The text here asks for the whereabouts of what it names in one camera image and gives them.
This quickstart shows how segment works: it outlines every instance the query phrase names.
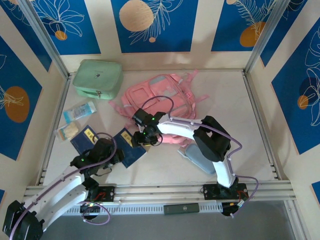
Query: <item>mint green pouch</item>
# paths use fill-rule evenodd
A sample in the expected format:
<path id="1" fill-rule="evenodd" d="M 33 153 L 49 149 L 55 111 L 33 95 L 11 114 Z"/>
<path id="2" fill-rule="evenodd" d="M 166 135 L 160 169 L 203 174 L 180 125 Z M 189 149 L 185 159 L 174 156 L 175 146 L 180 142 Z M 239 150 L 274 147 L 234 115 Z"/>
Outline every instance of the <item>mint green pouch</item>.
<path id="1" fill-rule="evenodd" d="M 73 80 L 76 92 L 94 99 L 114 99 L 123 82 L 122 66 L 115 62 L 83 60 Z"/>

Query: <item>white table surface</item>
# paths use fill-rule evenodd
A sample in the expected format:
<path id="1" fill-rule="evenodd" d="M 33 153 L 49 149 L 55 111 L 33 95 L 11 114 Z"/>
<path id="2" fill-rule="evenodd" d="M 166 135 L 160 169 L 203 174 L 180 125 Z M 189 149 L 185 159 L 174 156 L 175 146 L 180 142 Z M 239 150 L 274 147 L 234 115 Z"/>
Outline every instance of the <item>white table surface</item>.
<path id="1" fill-rule="evenodd" d="M 123 84 L 115 99 L 121 103 L 120 97 L 125 90 L 141 81 L 163 73 L 165 71 L 128 71 L 124 73 Z M 259 180 L 273 180 L 265 147 L 263 145 L 254 112 L 248 97 L 241 72 L 239 71 L 200 71 L 192 82 L 192 91 L 196 97 L 208 94 L 207 99 L 197 105 L 197 118 L 205 115 L 213 116 L 226 131 L 243 144 L 243 149 L 233 155 L 232 165 L 235 172 L 243 176 L 253 176 Z M 73 85 L 67 93 L 64 110 L 85 103 L 93 98 L 77 95 Z M 127 122 L 108 104 L 107 100 L 95 100 L 97 111 L 91 116 L 79 119 L 81 129 L 89 124 L 95 132 L 117 134 Z M 59 126 L 65 124 L 62 116 Z M 110 183 L 119 185 L 141 184 L 179 184 L 212 182 L 216 175 L 209 175 L 200 168 L 183 158 L 177 152 L 178 145 L 161 144 L 151 147 L 147 153 L 129 168 L 122 163 L 112 167 L 112 173 L 102 177 L 94 177 L 100 184 Z M 69 141 L 63 143 L 55 139 L 49 159 L 44 185 L 49 184 L 70 164 L 78 153 Z M 103 174 L 109 170 L 99 170 Z"/>

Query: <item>gray floor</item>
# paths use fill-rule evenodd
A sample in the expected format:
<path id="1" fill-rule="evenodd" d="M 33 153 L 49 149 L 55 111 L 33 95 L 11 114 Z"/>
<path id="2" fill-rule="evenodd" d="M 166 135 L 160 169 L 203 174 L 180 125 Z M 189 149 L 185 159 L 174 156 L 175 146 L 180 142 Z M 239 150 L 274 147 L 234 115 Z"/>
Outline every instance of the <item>gray floor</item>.
<path id="1" fill-rule="evenodd" d="M 41 240 L 293 240 L 282 202 L 251 202 L 235 218 L 220 213 L 115 215 L 108 225 L 62 216 Z"/>

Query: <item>pink backpack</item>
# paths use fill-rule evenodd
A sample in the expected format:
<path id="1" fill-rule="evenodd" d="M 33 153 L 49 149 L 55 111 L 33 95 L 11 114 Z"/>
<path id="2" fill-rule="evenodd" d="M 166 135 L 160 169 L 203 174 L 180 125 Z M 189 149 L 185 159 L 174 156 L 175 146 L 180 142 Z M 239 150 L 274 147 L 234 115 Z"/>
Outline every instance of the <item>pink backpack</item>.
<path id="1" fill-rule="evenodd" d="M 121 97 L 123 107 L 117 106 L 114 101 L 109 101 L 109 103 L 119 114 L 131 119 L 148 99 L 163 95 L 170 97 L 174 102 L 171 116 L 195 119 L 196 103 L 209 97 L 208 95 L 203 95 L 196 99 L 191 92 L 191 82 L 197 73 L 198 70 L 195 70 L 192 74 L 187 73 L 183 77 L 177 74 L 155 76 L 129 87 Z M 169 99 L 158 97 L 148 101 L 143 109 L 147 113 L 154 115 L 156 112 L 167 113 L 171 105 L 172 103 Z M 181 146 L 186 146 L 190 143 L 189 139 L 182 136 L 164 134 L 162 137 L 163 143 L 180 144 Z"/>

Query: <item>small packet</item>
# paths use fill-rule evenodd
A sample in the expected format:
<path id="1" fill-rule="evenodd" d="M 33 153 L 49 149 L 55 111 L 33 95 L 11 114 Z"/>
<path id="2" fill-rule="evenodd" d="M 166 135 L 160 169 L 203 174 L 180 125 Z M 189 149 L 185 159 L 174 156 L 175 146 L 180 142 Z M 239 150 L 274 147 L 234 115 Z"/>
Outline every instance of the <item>small packet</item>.
<path id="1" fill-rule="evenodd" d="M 72 139 L 78 131 L 77 125 L 74 122 L 71 122 L 55 130 L 54 134 L 60 142 L 64 142 L 65 140 Z"/>
<path id="2" fill-rule="evenodd" d="M 89 101 L 81 106 L 63 112 L 67 124 L 82 117 L 89 116 L 97 111 L 93 101 Z"/>

